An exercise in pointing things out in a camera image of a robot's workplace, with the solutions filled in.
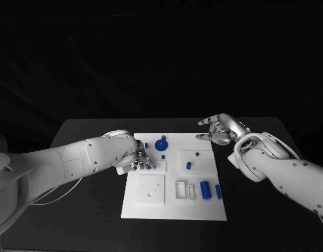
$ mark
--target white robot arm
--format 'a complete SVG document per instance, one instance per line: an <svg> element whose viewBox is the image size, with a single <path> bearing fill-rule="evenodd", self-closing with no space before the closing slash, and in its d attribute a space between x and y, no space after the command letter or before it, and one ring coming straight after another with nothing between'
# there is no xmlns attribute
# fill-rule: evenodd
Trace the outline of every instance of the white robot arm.
<svg viewBox="0 0 323 252"><path fill-rule="evenodd" d="M228 114L217 114L199 122L210 123L209 134L196 136L219 145L236 142L229 161L255 182L268 178L277 190L315 214L323 216L323 167L290 155L268 133L251 129Z"/></svg>
<svg viewBox="0 0 323 252"><path fill-rule="evenodd" d="M0 153L0 234L47 190L112 166L124 174L144 165L156 168L125 130L43 151Z"/></svg>

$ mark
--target screw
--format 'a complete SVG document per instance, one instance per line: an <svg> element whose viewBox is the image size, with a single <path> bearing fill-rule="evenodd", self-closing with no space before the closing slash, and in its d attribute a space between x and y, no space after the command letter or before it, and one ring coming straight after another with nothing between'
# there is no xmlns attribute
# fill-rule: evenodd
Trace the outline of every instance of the screw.
<svg viewBox="0 0 323 252"><path fill-rule="evenodd" d="M4 167L4 170L7 171L7 172L11 172L11 167Z"/></svg>

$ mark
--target dark curtain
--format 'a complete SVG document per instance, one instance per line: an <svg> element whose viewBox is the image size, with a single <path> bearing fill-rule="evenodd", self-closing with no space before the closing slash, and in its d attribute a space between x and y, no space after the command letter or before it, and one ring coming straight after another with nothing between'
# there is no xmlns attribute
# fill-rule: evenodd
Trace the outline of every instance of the dark curtain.
<svg viewBox="0 0 323 252"><path fill-rule="evenodd" d="M323 129L323 2L144 1L0 10L0 133L47 148L76 118L277 117Z"/></svg>

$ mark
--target robotic hand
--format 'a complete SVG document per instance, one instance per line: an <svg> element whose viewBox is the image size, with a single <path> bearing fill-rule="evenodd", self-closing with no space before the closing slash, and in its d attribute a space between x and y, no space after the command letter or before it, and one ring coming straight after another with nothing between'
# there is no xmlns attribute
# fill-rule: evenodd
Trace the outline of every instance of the robotic hand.
<svg viewBox="0 0 323 252"><path fill-rule="evenodd" d="M323 167L301 160L295 152L269 133L252 133L251 129L228 114L217 114L199 125L210 124L209 134L196 136L219 145L235 141L235 149L228 157L233 166L255 182L266 177L278 191L298 204L323 216ZM282 146L294 154L290 158Z"/></svg>
<svg viewBox="0 0 323 252"><path fill-rule="evenodd" d="M125 130L32 153L0 153L0 235L50 189L112 166L124 174L144 165L156 168Z"/></svg>

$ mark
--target table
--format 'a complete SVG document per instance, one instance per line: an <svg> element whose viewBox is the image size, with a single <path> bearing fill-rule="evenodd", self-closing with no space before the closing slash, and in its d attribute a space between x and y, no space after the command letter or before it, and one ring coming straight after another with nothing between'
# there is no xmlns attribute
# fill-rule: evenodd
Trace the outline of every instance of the table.
<svg viewBox="0 0 323 252"><path fill-rule="evenodd" d="M68 120L52 147L98 137L117 129L131 133L200 132L197 121L181 119ZM255 132L269 132L300 154L277 118L239 118ZM121 219L127 175L109 168L85 177L53 204L30 206L3 234L6 249L69 251L323 251L317 215L285 197L268 179L252 182L226 157L233 145L212 144L225 201L226 222ZM73 186L47 196L58 198Z"/></svg>

